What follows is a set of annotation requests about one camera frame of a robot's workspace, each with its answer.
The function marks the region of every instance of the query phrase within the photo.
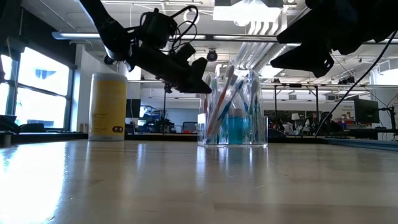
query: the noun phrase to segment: person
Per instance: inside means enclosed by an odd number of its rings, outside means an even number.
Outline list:
[[[322,122],[327,116],[328,116],[329,112],[323,112],[321,114],[321,120],[320,122]],[[327,117],[325,124],[322,126],[320,134],[322,135],[328,135],[331,133],[338,133],[341,131],[344,131],[344,128],[341,124],[336,123],[335,121],[332,120],[333,116],[330,115],[329,117]]]

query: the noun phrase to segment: ceiling light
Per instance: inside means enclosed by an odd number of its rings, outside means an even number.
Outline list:
[[[112,0],[101,0],[104,4],[109,5],[124,5],[124,4],[141,4],[141,5],[148,5],[148,4],[165,4],[168,6],[184,6],[184,5],[194,5],[194,6],[202,6],[203,2],[195,2],[195,1],[112,1]]]
[[[100,39],[99,34],[95,33],[61,33],[52,32],[52,36],[57,40],[86,40],[86,39]]]
[[[164,100],[164,97],[150,96],[149,99]],[[196,98],[196,97],[166,97],[166,100],[200,100],[200,98]]]
[[[250,23],[250,21],[234,21],[234,24],[240,27],[245,27]]]
[[[339,92],[337,92],[337,94],[339,94],[339,95],[343,95],[343,94],[346,94],[347,93],[347,91],[339,91]],[[363,94],[363,93],[367,93],[367,91],[351,91],[349,94],[350,95],[354,95],[354,94]]]
[[[100,39],[100,35],[99,34],[95,34],[95,33],[63,33],[63,32],[52,32],[52,36],[54,37],[54,39],[57,40],[88,40],[88,39]],[[193,38],[195,38],[195,40],[205,40],[206,36],[205,35],[197,35],[195,37],[195,35],[183,35],[182,36],[182,40],[192,40]]]
[[[160,80],[128,80],[129,83],[163,83]]]
[[[281,8],[266,6],[261,0],[240,1],[232,6],[215,6],[213,20],[275,22],[281,11]]]
[[[278,43],[275,36],[271,35],[214,35],[214,40],[228,40],[236,42],[267,42],[267,43]]]
[[[281,71],[283,71],[282,68],[274,68],[270,65],[266,65],[261,69],[260,77],[261,78],[273,78],[276,75],[278,75]]]
[[[190,35],[190,34],[185,34],[181,37],[182,40],[192,40],[193,38],[195,38],[195,40],[205,40],[206,36],[205,35]]]

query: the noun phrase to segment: table surface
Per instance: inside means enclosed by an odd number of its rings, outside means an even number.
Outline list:
[[[319,144],[0,149],[0,223],[397,223],[398,153]]]

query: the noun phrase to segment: black cord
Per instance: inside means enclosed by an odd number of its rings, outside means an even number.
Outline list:
[[[177,38],[175,39],[175,41],[174,41],[173,44],[172,44],[172,48],[171,48],[172,50],[175,49],[175,44],[177,43],[177,41],[181,41],[181,38],[182,38],[185,34],[187,34],[187,32],[188,32],[193,26],[195,26],[195,22],[197,21],[198,16],[199,16],[199,10],[198,10],[198,8],[197,8],[196,6],[187,6],[187,7],[185,7],[185,8],[183,8],[183,9],[179,10],[177,13],[175,13],[174,15],[171,16],[171,18],[174,18],[174,17],[176,17],[177,15],[181,14],[182,12],[184,12],[184,11],[186,11],[186,10],[192,10],[192,9],[196,10],[197,13],[196,13],[195,17],[193,18],[193,20],[191,21],[191,24],[188,26],[188,28],[187,28],[184,32],[182,32],[181,35],[179,35],[179,37],[177,37]]]
[[[182,24],[188,23],[188,22],[193,23],[192,21],[184,21],[184,22],[182,22],[182,23],[178,26],[178,28],[179,28]],[[195,35],[193,36],[193,38],[192,38],[191,40],[189,40],[188,42],[184,42],[184,43],[181,43],[181,40],[180,40],[180,43],[179,43],[178,46],[175,47],[175,50],[177,50],[179,47],[181,47],[181,46],[183,46],[183,45],[185,45],[185,44],[191,43],[192,41],[194,41],[194,40],[196,39],[196,37],[197,37],[197,35],[198,35],[198,27],[197,27],[195,24],[193,25],[193,27],[195,28]]]
[[[390,106],[390,104],[392,103],[392,101],[396,98],[396,94],[395,94],[395,96],[390,100],[390,102],[388,102],[388,104],[387,104],[387,106],[386,107],[388,107],[388,106]]]
[[[339,65],[346,71],[346,73],[348,73],[349,76],[353,77],[349,71],[337,60],[337,58],[334,55],[331,55],[338,63]],[[373,97],[375,97],[375,99],[377,99],[380,103],[382,103],[384,106],[388,107],[385,103],[383,103],[383,101],[381,101],[376,95],[374,95],[373,93],[371,93],[365,86],[362,86],[366,91],[368,91]]]
[[[372,64],[372,66],[361,76],[361,78],[359,78],[353,86],[351,86],[349,88],[349,90],[346,92],[346,94],[342,97],[342,99],[336,104],[336,106],[329,112],[328,116],[326,116],[321,125],[319,125],[317,132],[315,133],[315,137],[318,137],[319,131],[321,130],[322,126],[325,124],[326,120],[331,116],[331,114],[337,109],[337,107],[341,104],[341,102],[343,102],[343,100],[348,96],[348,94],[350,93],[350,91],[363,79],[365,78],[366,75],[369,74],[369,72],[371,72],[371,70],[377,65],[377,63],[380,61],[380,59],[383,57],[384,53],[386,53],[388,46],[390,46],[392,40],[394,39],[394,37],[396,36],[398,30],[396,30],[394,33],[392,33],[388,43],[386,44],[386,46],[384,47],[383,51],[380,53],[380,55],[378,56],[378,58],[376,59],[376,61]]]

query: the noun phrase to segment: window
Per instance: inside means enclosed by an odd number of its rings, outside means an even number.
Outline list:
[[[6,80],[11,79],[11,70],[12,70],[12,59],[10,57],[7,57],[5,55],[1,55],[1,62],[2,62],[2,68],[6,75],[4,78]],[[7,100],[8,100],[8,95],[9,95],[9,85],[6,83],[0,84],[0,114],[4,115],[7,113]]]
[[[6,83],[0,84],[0,114],[16,115],[18,125],[68,129],[73,74],[69,67],[27,47],[13,56],[19,59],[1,55]]]
[[[0,115],[6,114],[9,85],[0,84]]]
[[[32,49],[21,54],[18,82],[66,96],[69,68]]]
[[[10,57],[2,55],[1,61],[2,61],[2,68],[4,69],[4,72],[6,73],[6,76],[4,78],[6,80],[10,80],[11,79],[11,70],[12,70],[12,59]]]
[[[16,123],[43,123],[45,128],[63,128],[66,99],[18,88]]]

